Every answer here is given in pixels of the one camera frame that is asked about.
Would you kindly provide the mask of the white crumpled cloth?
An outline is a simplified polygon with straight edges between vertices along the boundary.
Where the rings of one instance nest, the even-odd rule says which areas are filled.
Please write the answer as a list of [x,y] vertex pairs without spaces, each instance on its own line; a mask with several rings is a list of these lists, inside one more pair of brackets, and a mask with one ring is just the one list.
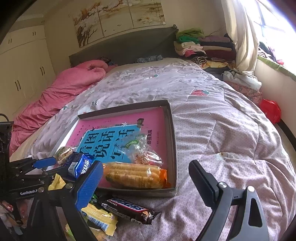
[[262,83],[257,79],[256,76],[252,75],[250,71],[243,71],[240,73],[238,70],[232,69],[229,71],[224,71],[222,77],[224,81],[239,84],[256,91],[259,91],[262,87]]

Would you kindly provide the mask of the pink and blue book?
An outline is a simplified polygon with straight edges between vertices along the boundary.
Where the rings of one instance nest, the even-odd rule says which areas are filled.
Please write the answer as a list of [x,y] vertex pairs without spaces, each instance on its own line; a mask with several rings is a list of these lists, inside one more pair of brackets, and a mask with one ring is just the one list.
[[[94,161],[100,161],[103,167],[107,163],[132,163],[130,159],[119,150],[119,143],[124,137],[132,133],[142,133],[141,128],[144,118],[137,118],[133,123],[122,123],[110,127],[86,126],[86,132],[81,137],[75,152],[89,154],[94,157]],[[143,133],[147,136],[147,143],[151,131]]]

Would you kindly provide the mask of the brown Snickers bar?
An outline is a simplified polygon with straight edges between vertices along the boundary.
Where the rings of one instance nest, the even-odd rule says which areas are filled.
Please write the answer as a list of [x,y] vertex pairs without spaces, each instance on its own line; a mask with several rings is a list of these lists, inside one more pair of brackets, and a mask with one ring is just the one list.
[[117,197],[100,198],[98,204],[110,213],[142,225],[151,225],[152,221],[161,213]]

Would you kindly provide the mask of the lilac patterned duvet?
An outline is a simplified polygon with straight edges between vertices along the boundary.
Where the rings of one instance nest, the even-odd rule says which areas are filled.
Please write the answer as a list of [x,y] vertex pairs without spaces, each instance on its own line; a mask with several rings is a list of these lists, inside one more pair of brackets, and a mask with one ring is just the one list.
[[79,94],[12,154],[17,160],[49,155],[83,108],[100,110],[166,99],[171,106],[177,151],[177,193],[172,198],[131,198],[160,211],[152,225],[119,221],[114,240],[196,238],[211,209],[188,166],[198,160],[218,181],[253,186],[264,210],[270,240],[279,240],[295,216],[295,171],[281,138],[265,114],[243,94],[179,59],[116,67]]

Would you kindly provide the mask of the cream wardrobe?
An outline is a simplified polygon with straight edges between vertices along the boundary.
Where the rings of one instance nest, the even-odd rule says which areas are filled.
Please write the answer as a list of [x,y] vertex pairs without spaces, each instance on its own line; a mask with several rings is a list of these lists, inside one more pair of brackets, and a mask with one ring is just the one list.
[[14,119],[55,78],[43,25],[6,34],[1,43],[1,113]]

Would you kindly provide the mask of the dark patterned pillow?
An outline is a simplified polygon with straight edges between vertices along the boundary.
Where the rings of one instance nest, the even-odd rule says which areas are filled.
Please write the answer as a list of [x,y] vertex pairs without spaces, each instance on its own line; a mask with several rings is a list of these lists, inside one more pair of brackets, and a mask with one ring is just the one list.
[[152,55],[148,57],[140,57],[137,58],[136,63],[147,63],[147,62],[155,62],[163,60],[162,55]]

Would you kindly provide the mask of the clear red pastry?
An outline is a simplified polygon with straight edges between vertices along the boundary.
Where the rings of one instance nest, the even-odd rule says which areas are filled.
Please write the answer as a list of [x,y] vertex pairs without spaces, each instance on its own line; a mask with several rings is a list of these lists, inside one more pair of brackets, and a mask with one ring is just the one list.
[[155,165],[159,167],[163,165],[161,157],[147,143],[147,136],[143,133],[132,133],[124,137],[119,143],[119,150],[133,164]]

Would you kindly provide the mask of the dark green headboard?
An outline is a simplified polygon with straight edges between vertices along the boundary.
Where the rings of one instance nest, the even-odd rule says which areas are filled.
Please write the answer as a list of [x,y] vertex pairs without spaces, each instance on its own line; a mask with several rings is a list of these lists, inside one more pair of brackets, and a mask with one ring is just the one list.
[[70,66],[105,57],[118,65],[136,63],[139,58],[161,55],[177,58],[174,41],[178,28],[154,28],[135,31],[101,41],[69,56]]

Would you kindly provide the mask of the black green candy packet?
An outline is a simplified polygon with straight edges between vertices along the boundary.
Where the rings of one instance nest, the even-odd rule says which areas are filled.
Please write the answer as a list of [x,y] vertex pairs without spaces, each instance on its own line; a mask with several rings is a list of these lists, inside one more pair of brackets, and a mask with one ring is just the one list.
[[101,196],[94,193],[93,196],[91,197],[91,200],[89,201],[89,203],[94,206],[100,206],[101,205]]

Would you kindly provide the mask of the green bag yellow cake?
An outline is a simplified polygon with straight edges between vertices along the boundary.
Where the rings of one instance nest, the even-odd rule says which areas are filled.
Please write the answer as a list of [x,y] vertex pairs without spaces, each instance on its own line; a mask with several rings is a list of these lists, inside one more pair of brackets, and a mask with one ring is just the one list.
[[62,189],[66,185],[66,182],[63,180],[63,178],[59,174],[55,174],[53,181],[48,186],[49,191],[53,190],[59,190]]

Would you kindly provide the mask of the cream curtain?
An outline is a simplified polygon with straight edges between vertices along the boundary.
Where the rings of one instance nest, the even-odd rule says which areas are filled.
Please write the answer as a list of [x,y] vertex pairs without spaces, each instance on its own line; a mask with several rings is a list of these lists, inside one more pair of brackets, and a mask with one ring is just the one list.
[[242,1],[224,0],[226,32],[234,43],[236,50],[236,69],[240,73],[253,74],[258,55],[258,40],[251,18]]

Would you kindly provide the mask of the blossom wall painting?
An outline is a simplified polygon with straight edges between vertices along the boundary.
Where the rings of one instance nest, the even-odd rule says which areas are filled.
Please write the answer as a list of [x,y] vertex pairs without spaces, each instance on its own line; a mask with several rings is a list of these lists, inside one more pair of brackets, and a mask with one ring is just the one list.
[[124,31],[165,25],[161,1],[74,1],[70,16],[80,48]]

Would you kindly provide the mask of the blue biscuit packet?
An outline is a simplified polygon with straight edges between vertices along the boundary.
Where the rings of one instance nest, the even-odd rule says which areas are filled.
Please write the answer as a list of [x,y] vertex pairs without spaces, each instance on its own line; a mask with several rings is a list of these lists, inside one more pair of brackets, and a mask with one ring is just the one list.
[[64,166],[67,173],[77,179],[81,174],[88,171],[94,162],[94,157],[89,154],[73,152],[66,160]]

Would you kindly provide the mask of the pink quilt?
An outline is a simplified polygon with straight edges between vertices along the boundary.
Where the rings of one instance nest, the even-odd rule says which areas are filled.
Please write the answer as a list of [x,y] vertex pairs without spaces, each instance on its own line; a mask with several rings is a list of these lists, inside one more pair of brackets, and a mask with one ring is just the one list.
[[51,117],[76,96],[102,80],[117,65],[90,60],[62,71],[41,96],[30,103],[14,120],[10,155]]

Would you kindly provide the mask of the pile of folded clothes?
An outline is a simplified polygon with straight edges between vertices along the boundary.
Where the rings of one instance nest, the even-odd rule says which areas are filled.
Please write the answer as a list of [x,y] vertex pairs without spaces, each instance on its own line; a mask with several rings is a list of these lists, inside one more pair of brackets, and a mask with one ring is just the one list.
[[175,52],[202,69],[235,68],[236,50],[231,38],[214,34],[205,35],[201,28],[187,29],[176,33]]

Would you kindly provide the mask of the dark shallow cardboard tray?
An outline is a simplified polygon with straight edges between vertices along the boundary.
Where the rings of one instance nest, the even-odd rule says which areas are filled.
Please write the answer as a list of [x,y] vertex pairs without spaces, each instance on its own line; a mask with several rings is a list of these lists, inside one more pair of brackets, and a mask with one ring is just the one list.
[[173,197],[177,189],[177,156],[171,107],[155,100],[97,110],[74,117],[51,155],[61,147],[90,154],[97,161],[158,166],[166,170],[163,188],[128,188],[103,177],[99,189],[121,195]]

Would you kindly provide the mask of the yellow Alpenliebe candy bag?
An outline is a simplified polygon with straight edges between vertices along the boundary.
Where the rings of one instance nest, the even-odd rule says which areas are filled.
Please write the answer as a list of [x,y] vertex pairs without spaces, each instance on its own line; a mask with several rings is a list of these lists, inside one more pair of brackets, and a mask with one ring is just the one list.
[[92,204],[88,204],[86,207],[82,208],[81,213],[88,221],[101,228],[107,235],[114,235],[118,222],[117,216],[104,209],[98,209]]

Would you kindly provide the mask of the orange egg roll pack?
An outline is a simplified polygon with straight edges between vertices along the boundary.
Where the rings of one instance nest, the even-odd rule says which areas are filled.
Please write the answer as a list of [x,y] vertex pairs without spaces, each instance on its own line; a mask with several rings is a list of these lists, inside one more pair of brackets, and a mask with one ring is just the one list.
[[104,178],[121,189],[170,188],[167,170],[155,165],[111,162],[104,165]]

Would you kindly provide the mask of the red plastic bag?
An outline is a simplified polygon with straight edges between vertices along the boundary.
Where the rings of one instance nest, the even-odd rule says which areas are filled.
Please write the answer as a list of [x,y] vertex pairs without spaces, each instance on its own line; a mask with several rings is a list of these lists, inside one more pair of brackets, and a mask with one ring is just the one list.
[[277,102],[263,99],[259,107],[273,124],[280,122],[281,109]]

